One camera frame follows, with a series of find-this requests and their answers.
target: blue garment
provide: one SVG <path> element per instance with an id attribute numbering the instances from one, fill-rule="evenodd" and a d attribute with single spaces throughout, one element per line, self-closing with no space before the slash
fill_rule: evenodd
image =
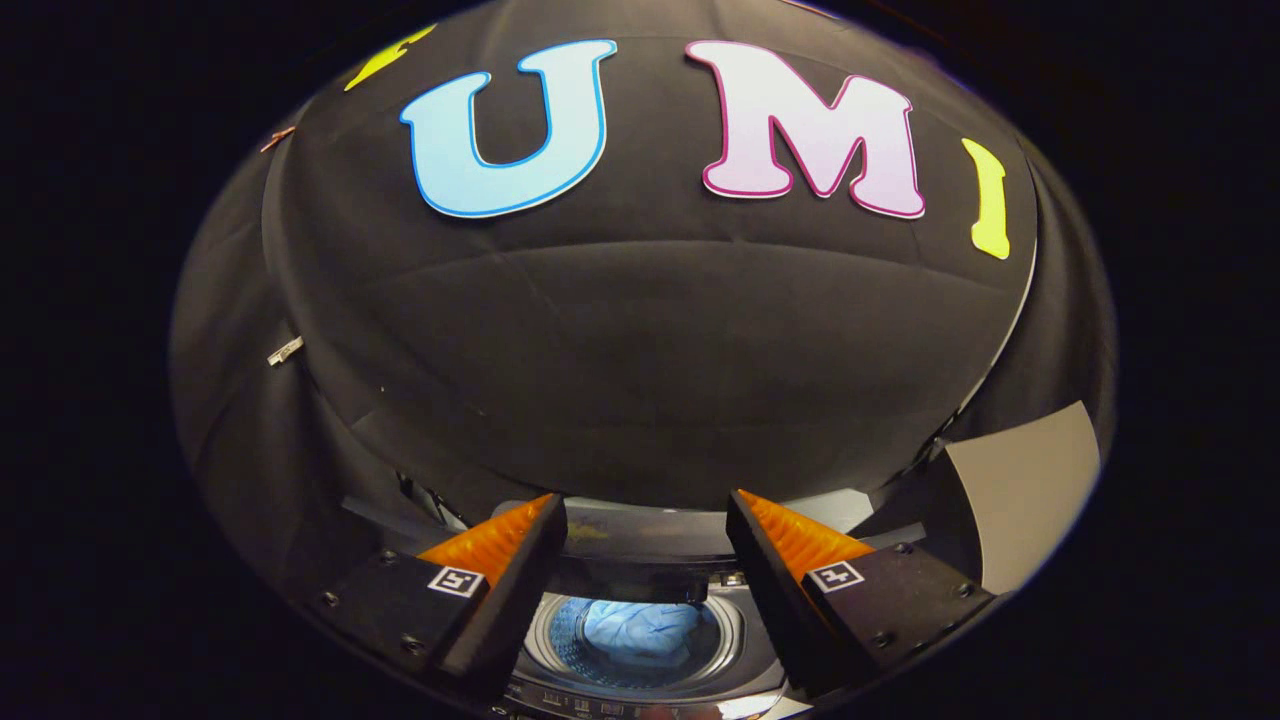
<path id="1" fill-rule="evenodd" d="M 582 634 L 614 662 L 676 667 L 689 660 L 689 634 L 698 626 L 691 605 L 596 601 Z"/>

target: gray panel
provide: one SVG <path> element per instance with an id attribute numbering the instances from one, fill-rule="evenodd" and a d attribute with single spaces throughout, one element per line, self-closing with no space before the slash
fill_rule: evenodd
<path id="1" fill-rule="evenodd" d="M 982 585 L 1027 583 L 1084 507 L 1101 469 L 1083 402 L 1016 428 L 948 445 L 982 543 Z"/>

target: letter m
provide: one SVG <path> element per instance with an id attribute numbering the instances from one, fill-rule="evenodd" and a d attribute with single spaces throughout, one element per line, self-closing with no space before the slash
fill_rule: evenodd
<path id="1" fill-rule="evenodd" d="M 778 165 L 773 128 L 791 147 L 809 187 L 831 197 L 854 152 L 863 173 L 849 195 L 868 210 L 895 218 L 924 215 L 906 115 L 911 101 L 859 76 L 845 78 L 827 105 L 782 58 L 741 42 L 691 42 L 685 53 L 710 65 L 721 94 L 724 150 L 703 172 L 707 188 L 727 197 L 780 197 L 795 183 Z"/>

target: letter u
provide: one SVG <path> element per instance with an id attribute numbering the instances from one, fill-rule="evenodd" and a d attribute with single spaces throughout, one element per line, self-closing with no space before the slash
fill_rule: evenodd
<path id="1" fill-rule="evenodd" d="M 547 106 L 547 140 L 536 152 L 506 165 L 485 163 L 476 147 L 475 96 L 492 76 L 449 81 L 404 106 L 413 172 L 428 205 L 456 218 L 490 218 L 532 208 L 573 187 L 604 151 L 600 60 L 612 40 L 584 40 L 534 53 L 516 64 L 538 73 Z"/>

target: orange soft finger pad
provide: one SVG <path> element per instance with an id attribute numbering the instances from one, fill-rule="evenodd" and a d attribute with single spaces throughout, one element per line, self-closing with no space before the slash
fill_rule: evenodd
<path id="1" fill-rule="evenodd" d="M 436 565 L 483 573 L 489 580 L 489 587 L 497 587 L 498 578 L 507 570 L 507 564 L 516 555 L 529 528 L 550 497 L 550 493 L 544 495 L 497 518 L 490 518 L 417 557 Z"/>
<path id="2" fill-rule="evenodd" d="M 751 509 L 760 528 L 769 536 L 787 571 L 797 583 L 809 570 L 876 551 L 869 544 L 810 520 L 795 510 L 787 510 L 745 489 L 737 492 Z"/>

